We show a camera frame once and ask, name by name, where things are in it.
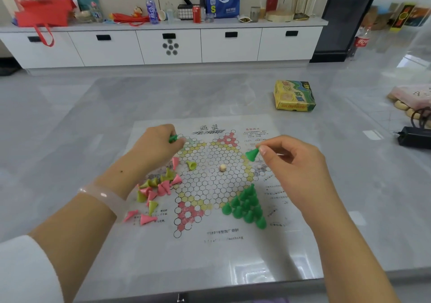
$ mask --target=water bottle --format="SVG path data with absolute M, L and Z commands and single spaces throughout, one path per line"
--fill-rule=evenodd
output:
M 157 8 L 154 0 L 147 0 L 147 11 L 148 11 L 148 17 L 150 18 L 150 23 L 158 24 L 159 16 L 157 15 Z

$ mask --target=drawer handle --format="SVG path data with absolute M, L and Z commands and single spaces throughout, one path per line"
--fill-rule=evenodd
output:
M 96 35 L 98 41 L 110 41 L 111 36 L 109 34 L 106 35 Z
M 238 32 L 225 32 L 224 37 L 238 37 Z
M 30 42 L 42 42 L 39 36 L 29 36 L 28 38 Z
M 298 36 L 298 31 L 286 31 L 286 36 Z
M 163 33 L 162 35 L 164 40 L 173 40 L 177 38 L 175 33 Z

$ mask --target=yellow and black box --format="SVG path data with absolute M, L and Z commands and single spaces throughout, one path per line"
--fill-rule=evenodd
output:
M 310 84 L 304 81 L 276 81 L 274 99 L 281 110 L 312 111 L 316 105 Z

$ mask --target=hand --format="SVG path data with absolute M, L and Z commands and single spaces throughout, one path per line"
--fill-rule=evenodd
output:
M 149 127 L 129 153 L 136 155 L 137 159 L 143 162 L 146 172 L 155 170 L 167 164 L 186 143 L 184 137 L 169 143 L 169 137 L 175 134 L 175 127 L 172 124 Z
M 284 191 L 303 213 L 315 213 L 328 204 L 339 204 L 325 156 L 314 145 L 287 135 L 256 145 Z

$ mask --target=cabinet drawer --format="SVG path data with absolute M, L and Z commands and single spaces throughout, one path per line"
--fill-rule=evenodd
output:
M 136 31 L 146 65 L 202 62 L 199 30 Z
M 256 61 L 261 28 L 200 30 L 202 62 Z
M 311 59 L 321 30 L 321 26 L 264 28 L 258 60 Z
M 85 66 L 143 65 L 136 31 L 69 32 Z
M 51 35 L 42 32 L 48 43 Z M 23 68 L 83 67 L 81 58 L 67 32 L 53 32 L 51 48 L 39 42 L 36 32 L 0 33 L 0 40 Z

